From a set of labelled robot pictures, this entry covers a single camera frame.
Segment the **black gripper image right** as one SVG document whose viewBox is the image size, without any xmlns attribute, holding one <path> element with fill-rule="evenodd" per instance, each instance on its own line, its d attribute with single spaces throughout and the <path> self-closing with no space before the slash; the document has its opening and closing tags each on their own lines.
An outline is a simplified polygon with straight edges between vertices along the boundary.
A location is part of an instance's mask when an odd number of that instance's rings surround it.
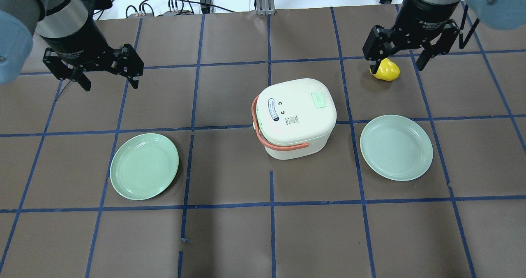
<svg viewBox="0 0 526 278">
<path fill-rule="evenodd" d="M 371 63 L 370 72 L 376 74 L 384 59 L 399 51 L 417 49 L 421 44 L 423 51 L 416 60 L 419 71 L 424 70 L 430 59 L 449 53 L 460 33 L 456 22 L 450 21 L 453 12 L 454 4 L 403 0 L 393 27 L 374 25 L 363 44 L 363 56 Z M 431 44 L 438 36 L 436 43 Z"/>
</svg>

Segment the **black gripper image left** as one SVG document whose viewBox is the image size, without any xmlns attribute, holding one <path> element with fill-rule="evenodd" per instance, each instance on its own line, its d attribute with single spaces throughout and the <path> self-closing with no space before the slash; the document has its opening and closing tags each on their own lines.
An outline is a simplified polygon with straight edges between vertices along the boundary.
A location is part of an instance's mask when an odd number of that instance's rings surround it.
<svg viewBox="0 0 526 278">
<path fill-rule="evenodd" d="M 134 89 L 138 88 L 139 78 L 143 76 L 143 60 L 131 44 L 111 48 L 90 16 L 83 25 L 62 25 L 45 18 L 37 24 L 37 33 L 48 45 L 42 63 L 56 79 L 68 79 L 84 91 L 90 91 L 92 83 L 84 70 L 105 70 L 125 77 Z"/>
</svg>

